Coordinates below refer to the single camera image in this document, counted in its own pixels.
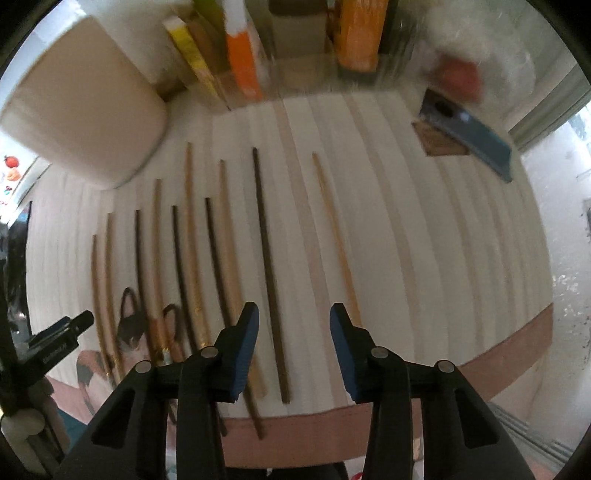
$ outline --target dark hole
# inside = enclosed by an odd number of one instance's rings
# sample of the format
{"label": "dark hole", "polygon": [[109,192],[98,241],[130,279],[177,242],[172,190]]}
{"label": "dark hole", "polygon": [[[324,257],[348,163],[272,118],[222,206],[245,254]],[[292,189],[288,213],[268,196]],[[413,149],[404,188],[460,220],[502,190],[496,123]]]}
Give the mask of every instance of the dark hole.
{"label": "dark hole", "polygon": [[443,102],[441,100],[435,102],[435,109],[443,116],[446,116],[448,118],[453,117],[453,109],[446,102]]}
{"label": "dark hole", "polygon": [[123,447],[134,397],[133,390],[123,393],[119,403],[111,409],[92,435],[92,443],[115,449]]}
{"label": "dark hole", "polygon": [[494,445],[498,436],[476,407],[470,402],[463,390],[456,390],[456,404],[460,413],[464,445],[467,448],[479,448]]}

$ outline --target white cylinder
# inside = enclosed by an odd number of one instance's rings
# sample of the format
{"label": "white cylinder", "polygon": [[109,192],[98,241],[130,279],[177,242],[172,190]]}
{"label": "white cylinder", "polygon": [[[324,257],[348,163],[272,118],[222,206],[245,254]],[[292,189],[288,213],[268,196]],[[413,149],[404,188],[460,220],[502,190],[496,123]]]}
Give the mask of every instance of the white cylinder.
{"label": "white cylinder", "polygon": [[59,38],[15,88],[0,128],[101,189],[125,183],[164,134],[166,105],[92,17]]}

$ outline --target floor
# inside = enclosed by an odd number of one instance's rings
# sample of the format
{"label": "floor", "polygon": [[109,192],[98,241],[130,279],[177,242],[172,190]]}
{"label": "floor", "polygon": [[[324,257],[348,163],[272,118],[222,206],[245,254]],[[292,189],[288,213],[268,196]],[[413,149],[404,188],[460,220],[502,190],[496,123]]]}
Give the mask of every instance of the floor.
{"label": "floor", "polygon": [[533,434],[575,448],[591,422],[591,113],[585,107],[523,156],[550,253],[552,347],[529,372],[537,391],[521,412]]}

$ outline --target light wooden stick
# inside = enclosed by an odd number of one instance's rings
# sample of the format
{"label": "light wooden stick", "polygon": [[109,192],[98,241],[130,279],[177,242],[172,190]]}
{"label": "light wooden stick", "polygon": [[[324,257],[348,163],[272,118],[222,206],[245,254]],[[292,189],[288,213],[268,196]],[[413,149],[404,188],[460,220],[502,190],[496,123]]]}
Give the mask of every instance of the light wooden stick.
{"label": "light wooden stick", "polygon": [[117,341],[117,325],[115,322],[115,311],[113,309],[113,275],[112,275],[112,257],[113,257],[113,212],[107,214],[106,242],[105,242],[105,290],[107,296],[107,321],[109,326],[109,336],[115,350],[114,362],[115,370],[121,382],[125,376],[123,359],[119,342]]}
{"label": "light wooden stick", "polygon": [[195,235],[195,202],[193,199],[193,144],[187,142],[185,156],[185,204],[187,212],[187,246],[189,248],[189,275],[187,285],[193,299],[191,318],[195,325],[195,333],[199,348],[211,345],[209,325],[205,318],[203,297],[199,281],[199,259],[197,257],[197,237]]}
{"label": "light wooden stick", "polygon": [[355,294],[355,288],[353,286],[353,275],[351,274],[349,262],[347,261],[347,254],[345,253],[345,246],[343,244],[343,236],[339,228],[339,220],[336,214],[335,203],[330,192],[330,187],[326,182],[324,171],[322,170],[322,165],[320,164],[320,159],[316,152],[312,153],[312,159],[314,160],[318,182],[320,183],[320,191],[322,192],[322,198],[324,200],[324,205],[330,219],[330,226],[335,238],[336,249],[339,255],[340,269],[345,281],[345,289],[347,290],[347,307],[351,317],[351,323],[353,323],[353,325],[356,327],[362,327],[363,322],[361,321],[361,312],[359,311],[359,303],[357,302],[357,295]]}
{"label": "light wooden stick", "polygon": [[[223,282],[226,286],[228,304],[232,322],[235,324],[242,313],[244,299],[240,284],[240,268],[234,243],[234,228],[232,225],[232,211],[230,209],[230,192],[228,190],[228,172],[226,162],[219,161],[219,235],[220,263],[222,264]],[[248,382],[255,398],[263,398],[267,394],[267,386],[262,377],[256,355],[252,356],[251,367],[248,371]]]}
{"label": "light wooden stick", "polygon": [[162,270],[160,268],[160,214],[162,199],[162,179],[154,180],[154,217],[152,220],[152,262],[154,263],[154,303],[156,310],[156,330],[158,332],[158,343],[162,350],[162,359],[165,365],[172,363],[170,354],[170,341],[163,318],[164,296],[162,294]]}
{"label": "light wooden stick", "polygon": [[111,359],[107,350],[105,341],[105,331],[103,329],[103,318],[100,311],[100,289],[99,289],[99,251],[96,235],[92,236],[92,256],[90,258],[90,275],[92,276],[92,309],[95,315],[96,336],[99,339],[100,359],[105,367],[107,380],[111,387],[115,388],[115,379],[113,377]]}

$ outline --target blue gripper pad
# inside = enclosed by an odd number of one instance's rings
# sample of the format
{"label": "blue gripper pad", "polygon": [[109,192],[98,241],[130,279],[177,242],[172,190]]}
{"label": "blue gripper pad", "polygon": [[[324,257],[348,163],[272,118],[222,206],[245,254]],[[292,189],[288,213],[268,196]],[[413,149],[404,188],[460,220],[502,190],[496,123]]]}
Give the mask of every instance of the blue gripper pad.
{"label": "blue gripper pad", "polygon": [[370,385],[362,379],[366,378],[368,370],[367,355],[375,346],[371,335],[367,330],[353,326],[342,303],[335,303],[330,309],[330,334],[345,390],[353,401],[367,401],[366,393]]}
{"label": "blue gripper pad", "polygon": [[242,345],[238,350],[235,362],[235,377],[230,394],[234,398],[238,399],[240,393],[246,387],[246,381],[248,379],[248,369],[251,366],[252,356],[255,351],[256,337],[258,336],[259,329],[259,311],[258,307],[254,303],[247,303],[242,310],[238,324],[242,321],[246,321],[249,318],[250,321],[244,332],[242,339]]}

